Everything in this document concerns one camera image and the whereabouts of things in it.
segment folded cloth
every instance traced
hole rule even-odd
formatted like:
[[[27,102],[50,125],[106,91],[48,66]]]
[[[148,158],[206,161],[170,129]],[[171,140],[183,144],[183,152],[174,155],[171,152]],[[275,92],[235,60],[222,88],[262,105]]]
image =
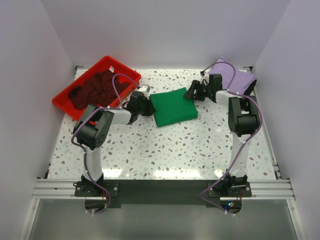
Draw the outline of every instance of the folded cloth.
[[[226,62],[228,61],[221,57],[217,62]],[[221,74],[222,76],[222,87],[227,89],[232,76],[234,75],[234,70],[230,65],[218,63],[213,66],[213,68],[208,72],[209,74]],[[235,70],[235,77],[229,90],[234,93],[249,95],[256,84],[256,76],[250,72],[243,72],[238,69]]]
[[[107,107],[117,97],[112,85],[112,78],[115,73],[106,70],[103,73],[95,73],[94,76],[86,80],[83,86],[75,86],[68,94],[75,109],[85,109],[89,104]],[[129,85],[129,82],[119,83],[117,78],[114,85],[121,94]]]
[[[198,111],[191,99],[184,98],[187,89],[151,94],[150,99],[155,108],[154,119],[158,127],[179,123],[198,117]]]

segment purple cloth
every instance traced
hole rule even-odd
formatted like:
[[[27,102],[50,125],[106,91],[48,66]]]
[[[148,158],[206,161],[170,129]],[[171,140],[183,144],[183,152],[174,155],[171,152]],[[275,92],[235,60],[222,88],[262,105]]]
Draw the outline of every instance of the purple cloth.
[[[223,57],[219,58],[217,62],[227,62]],[[209,74],[221,74],[222,75],[222,87],[227,89],[228,84],[234,75],[234,70],[231,66],[223,63],[219,63],[213,66],[213,68],[208,72]],[[229,88],[229,91],[239,94],[244,94],[250,84],[256,80],[256,76],[249,72],[243,72],[236,69],[234,80]]]

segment gray floor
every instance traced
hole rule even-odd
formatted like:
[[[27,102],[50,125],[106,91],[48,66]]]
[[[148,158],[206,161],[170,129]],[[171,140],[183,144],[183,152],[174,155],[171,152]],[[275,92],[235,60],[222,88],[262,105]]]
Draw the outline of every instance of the gray floor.
[[[94,216],[84,201],[42,200],[30,240],[296,240],[285,200],[248,200],[233,217],[198,205],[123,205]]]

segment red plastic tray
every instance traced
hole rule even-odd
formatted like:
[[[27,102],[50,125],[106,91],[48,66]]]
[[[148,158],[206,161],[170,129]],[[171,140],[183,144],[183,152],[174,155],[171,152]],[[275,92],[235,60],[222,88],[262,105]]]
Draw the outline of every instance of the red plastic tray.
[[[58,108],[60,108],[62,111],[64,111],[66,114],[71,116],[73,119],[78,121],[85,109],[75,109],[68,97],[69,92],[74,88],[74,86],[82,86],[85,83],[85,81],[91,78],[95,73],[103,73],[105,70],[109,70],[110,67],[114,68],[114,73],[125,74],[129,78],[131,78],[137,85],[139,85],[139,80],[141,79],[141,75],[139,73],[123,65],[122,63],[118,62],[112,57],[105,56],[94,66],[92,66],[88,71],[86,71],[82,76],[80,76],[76,81],[71,83],[66,89],[60,92],[54,99],[52,99],[52,103],[56,105]],[[135,89],[135,85],[125,76],[118,76],[117,80],[120,83],[131,83],[129,87],[127,87],[122,93],[120,93],[121,99],[124,100]],[[119,99],[116,98],[110,104],[110,107],[117,107],[119,104]]]

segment gray wall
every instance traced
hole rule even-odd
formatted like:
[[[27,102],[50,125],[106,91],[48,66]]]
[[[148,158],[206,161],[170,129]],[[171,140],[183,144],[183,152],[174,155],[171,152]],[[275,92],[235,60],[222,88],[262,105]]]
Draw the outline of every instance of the gray wall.
[[[0,2],[0,239],[17,240],[62,113],[73,65],[39,0]]]
[[[320,1],[292,0],[254,66],[271,142],[310,240],[320,239]]]
[[[73,63],[252,66],[290,0],[42,0]]]

